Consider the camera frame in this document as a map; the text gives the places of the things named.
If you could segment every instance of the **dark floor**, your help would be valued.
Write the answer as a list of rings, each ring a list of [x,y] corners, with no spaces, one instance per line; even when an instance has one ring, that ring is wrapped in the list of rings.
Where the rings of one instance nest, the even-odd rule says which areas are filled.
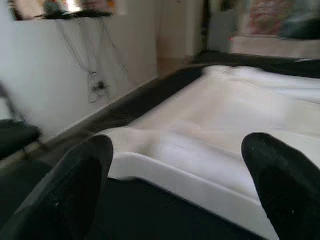
[[[252,57],[252,56],[241,56],[241,55],[235,55],[230,56],[226,54],[221,53],[203,53],[198,58],[196,58],[193,62],[193,64],[199,64],[199,65],[189,65],[186,66],[185,69],[179,70],[176,73],[170,75],[169,77],[166,77],[164,79],[159,79],[156,82],[153,82],[152,84],[149,84],[143,91],[139,93],[139,95],[136,95],[134,98],[131,98],[127,102],[123,102],[121,105],[118,105],[117,107],[113,107],[111,111],[109,111],[106,114],[101,115],[98,119],[95,121],[90,122],[90,124],[86,124],[82,128],[79,128],[75,131],[73,131],[71,134],[66,136],[64,139],[60,139],[59,142],[56,142],[52,145],[50,145],[50,151],[43,152],[43,151],[37,151],[33,153],[30,156],[30,159],[24,160],[22,162],[19,162],[17,165],[10,169],[3,169],[0,171],[0,224],[2,225],[4,222],[8,220],[8,217],[12,215],[15,212],[15,209],[22,203],[22,201],[25,199],[25,197],[28,195],[28,193],[35,187],[35,185],[50,171],[51,167],[53,167],[57,162],[61,159],[61,157],[64,155],[64,153],[75,144],[81,142],[85,138],[88,138],[89,136],[92,136],[95,133],[98,133],[100,131],[115,128],[115,127],[123,127],[134,121],[135,119],[143,116],[145,113],[149,112],[151,109],[156,107],[157,105],[161,104],[166,99],[170,98],[172,95],[186,87],[187,85],[191,84],[193,81],[201,77],[202,75],[202,69],[206,66],[210,65],[227,65],[227,66],[251,66],[251,67],[257,67],[261,68],[265,71],[269,71],[272,73],[280,73],[280,74],[287,74],[287,75],[293,75],[293,76],[302,76],[302,77],[314,77],[314,78],[320,78],[320,63],[318,61],[315,62],[300,62],[300,63],[294,63],[293,60],[288,59],[276,59],[276,58],[263,58],[263,57]],[[229,224],[227,222],[224,222],[223,224],[225,227],[221,227],[222,223],[217,223],[217,220],[215,220],[215,216],[206,213],[205,216],[204,213],[199,213],[197,215],[197,219],[193,214],[194,210],[190,210],[188,212],[183,212],[184,207],[180,206],[176,203],[170,203],[169,199],[173,199],[171,196],[166,197],[166,193],[160,192],[158,190],[150,190],[148,185],[144,185],[142,183],[134,183],[134,184],[128,184],[128,185],[122,185],[119,182],[115,183],[115,187],[110,190],[110,197],[108,198],[108,201],[114,201],[114,209],[113,214],[114,216],[110,217],[110,219],[117,220],[118,224],[121,224],[121,228],[125,229],[123,230],[118,236],[119,239],[125,239],[126,236],[125,233],[128,231],[132,231],[133,226],[139,227],[137,231],[147,231],[147,233],[151,234],[151,230],[155,231],[155,234],[162,234],[160,229],[163,226],[163,229],[169,230],[174,229],[172,226],[175,222],[168,220],[167,222],[164,222],[164,219],[166,218],[165,215],[162,215],[161,221],[156,221],[156,215],[161,214],[163,211],[163,214],[166,213],[163,209],[160,210],[154,210],[154,214],[152,215],[146,215],[145,221],[139,223],[140,225],[137,225],[138,222],[135,222],[135,225],[132,225],[130,221],[135,221],[133,216],[138,216],[139,213],[135,212],[136,210],[140,209],[140,211],[145,211],[144,206],[137,205],[132,206],[129,208],[129,204],[127,202],[123,202],[122,204],[128,204],[126,205],[126,208],[123,208],[122,205],[117,205],[118,203],[121,203],[121,199],[117,198],[117,196],[123,196],[123,198],[127,200],[138,199],[137,195],[144,196],[145,198],[152,199],[149,203],[148,201],[145,201],[145,207],[146,209],[151,208],[152,205],[156,204],[161,206],[161,201],[156,201],[157,199],[165,199],[163,200],[166,202],[167,205],[165,208],[170,209],[170,212],[173,211],[173,215],[169,215],[168,218],[173,218],[177,222],[182,221],[185,223],[185,225],[180,225],[177,229],[180,229],[179,232],[184,230],[184,232],[181,232],[180,234],[178,232],[175,232],[172,235],[173,237],[179,237],[183,236],[184,238],[188,237],[189,233],[190,236],[205,236],[204,234],[208,234],[208,236],[212,236],[213,239],[216,237],[214,234],[217,234],[217,236],[221,236],[221,231],[231,231],[231,233],[225,233],[225,236],[230,236],[232,239],[248,239],[243,237],[235,237],[238,232],[240,231],[238,228],[236,228],[234,225]],[[181,203],[181,205],[185,205],[183,201],[177,200],[177,202]],[[174,209],[170,208],[170,204],[175,206],[174,208],[177,208],[176,211]],[[185,209],[194,209],[194,206],[186,206]],[[191,224],[198,225],[199,222],[201,222],[200,217],[202,216],[206,219],[206,226],[202,225],[199,226],[196,232],[192,232],[192,230],[188,229],[190,228]],[[165,237],[162,235],[165,239],[171,239],[170,232],[165,232],[165,234],[168,235],[168,237]],[[143,232],[136,233],[138,237],[144,236]]]
[[[89,240],[257,240],[260,237],[142,180],[110,179]]]

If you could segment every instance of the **white mattress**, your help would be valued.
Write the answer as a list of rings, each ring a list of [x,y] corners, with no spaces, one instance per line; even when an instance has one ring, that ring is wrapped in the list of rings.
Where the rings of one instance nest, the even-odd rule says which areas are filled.
[[[241,144],[250,133],[266,132],[320,166],[320,83],[249,67],[215,66],[205,73],[129,127],[100,133],[115,147],[110,177],[145,179],[277,239]]]

